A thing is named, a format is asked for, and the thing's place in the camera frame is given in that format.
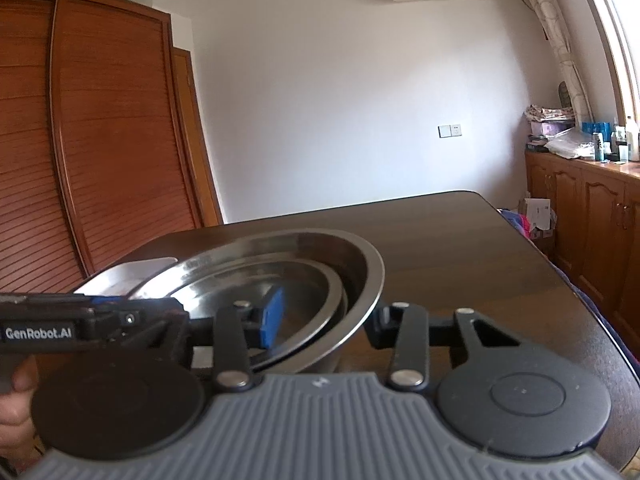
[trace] metal rivet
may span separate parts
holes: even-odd
[[[239,370],[227,370],[220,372],[216,380],[227,388],[241,388],[249,384],[249,376]]]
[[[424,376],[417,370],[396,370],[391,374],[391,380],[398,386],[418,386]]]

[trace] white paper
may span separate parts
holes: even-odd
[[[527,198],[527,220],[531,229],[542,231],[551,229],[551,200],[548,198]]]

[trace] finger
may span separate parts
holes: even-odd
[[[20,448],[25,444],[33,445],[36,430],[30,418],[20,426],[0,426],[0,447]]]
[[[30,355],[15,369],[12,381],[16,392],[26,392],[38,386],[38,364],[35,356]]]
[[[0,424],[20,426],[30,414],[34,390],[0,396]]]

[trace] wooden countertop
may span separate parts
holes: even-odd
[[[580,158],[562,158],[553,153],[526,152],[527,156],[533,156],[537,160],[549,160],[552,162],[564,162],[576,168],[588,171],[601,171],[609,176],[619,177],[640,184],[640,162],[628,162],[616,164],[615,162],[595,162],[593,160],[581,160]]]
[[[412,301],[441,316],[473,307],[594,372],[612,399],[597,451],[616,468],[635,455],[640,387],[633,371],[545,257],[478,194],[449,192],[180,232],[121,261],[184,259],[241,236],[301,227],[342,229],[373,243],[385,261],[386,301]],[[432,356],[437,380],[449,368],[448,355],[435,348]],[[384,373],[389,357],[371,349],[360,331],[345,345],[339,368]]]

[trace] white bottle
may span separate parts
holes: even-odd
[[[640,161],[640,152],[638,151],[638,124],[631,118],[626,118],[626,143],[629,147],[629,160],[633,162]]]

